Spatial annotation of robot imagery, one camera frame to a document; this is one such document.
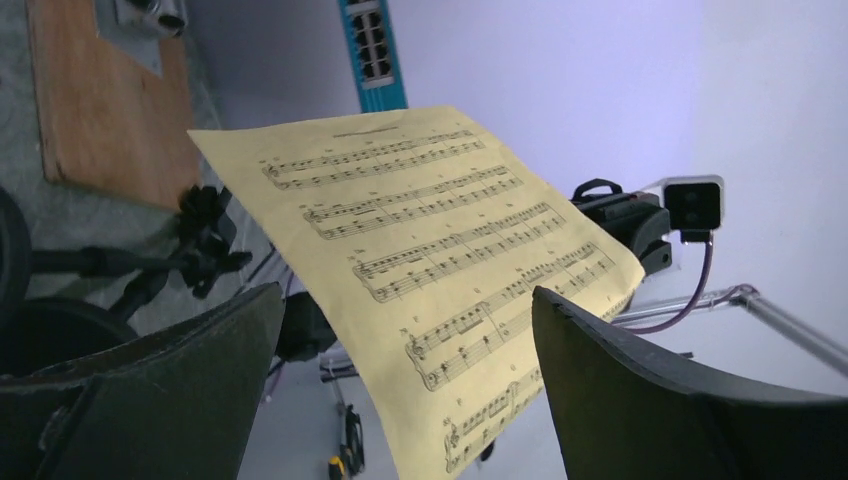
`small camera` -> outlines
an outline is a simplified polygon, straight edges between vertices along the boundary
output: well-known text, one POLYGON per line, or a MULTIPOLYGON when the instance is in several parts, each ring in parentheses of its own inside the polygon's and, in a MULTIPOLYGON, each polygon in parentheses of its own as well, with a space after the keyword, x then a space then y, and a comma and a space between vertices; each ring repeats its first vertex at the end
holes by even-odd
POLYGON ((671 177, 662 187, 671 229, 683 243, 705 243, 724 217, 724 179, 718 175, 671 177))

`plywood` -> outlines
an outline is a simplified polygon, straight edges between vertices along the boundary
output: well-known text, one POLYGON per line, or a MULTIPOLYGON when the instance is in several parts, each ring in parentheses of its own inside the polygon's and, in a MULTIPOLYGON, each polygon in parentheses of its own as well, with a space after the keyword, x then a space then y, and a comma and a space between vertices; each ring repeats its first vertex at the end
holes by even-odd
POLYGON ((159 78, 97 37, 92 0, 27 0, 44 174, 178 209, 200 180, 181 40, 159 78))

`wheel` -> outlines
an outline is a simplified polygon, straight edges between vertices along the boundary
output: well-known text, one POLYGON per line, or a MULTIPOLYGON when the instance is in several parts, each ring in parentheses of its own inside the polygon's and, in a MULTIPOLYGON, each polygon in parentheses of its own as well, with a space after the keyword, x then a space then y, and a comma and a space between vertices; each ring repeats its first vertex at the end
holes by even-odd
POLYGON ((82 300, 27 300, 0 330, 0 375, 24 377, 136 338, 111 312, 82 300))
POLYGON ((0 187, 0 329, 13 317, 29 286, 32 244, 24 216, 0 187))

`metal pole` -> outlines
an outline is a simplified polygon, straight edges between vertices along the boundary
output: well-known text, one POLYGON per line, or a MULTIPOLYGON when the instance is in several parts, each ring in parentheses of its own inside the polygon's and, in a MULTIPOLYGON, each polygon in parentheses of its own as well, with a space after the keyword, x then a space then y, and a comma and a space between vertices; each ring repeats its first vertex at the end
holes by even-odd
MULTIPOLYGON (((710 292, 706 292, 701 295, 701 299, 698 300, 698 303, 695 305, 695 309, 692 313, 695 312, 711 312, 713 310, 718 310, 719 308, 728 308, 733 307, 734 305, 730 302, 721 302, 716 303, 717 300, 726 296, 732 288, 725 288, 722 290, 713 290, 710 292)), ((677 297, 672 298, 670 300, 663 300, 660 302, 649 303, 646 305, 642 305, 639 307, 633 307, 631 310, 620 314, 615 317, 612 321, 613 325, 639 325, 644 323, 653 323, 656 322, 656 317, 660 317, 663 315, 673 315, 683 307, 689 303, 689 299, 691 297, 677 297)))
POLYGON ((848 378, 848 350, 758 293, 743 293, 734 304, 744 307, 778 333, 848 378))

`sheet music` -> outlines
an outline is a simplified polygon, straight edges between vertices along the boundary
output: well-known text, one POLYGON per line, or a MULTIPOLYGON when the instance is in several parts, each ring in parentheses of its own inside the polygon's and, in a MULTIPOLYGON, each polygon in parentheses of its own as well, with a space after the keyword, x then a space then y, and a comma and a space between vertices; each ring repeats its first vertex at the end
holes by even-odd
POLYGON ((609 319, 644 274, 450 107, 190 134, 321 306, 402 480, 455 478, 541 392, 534 286, 609 319))

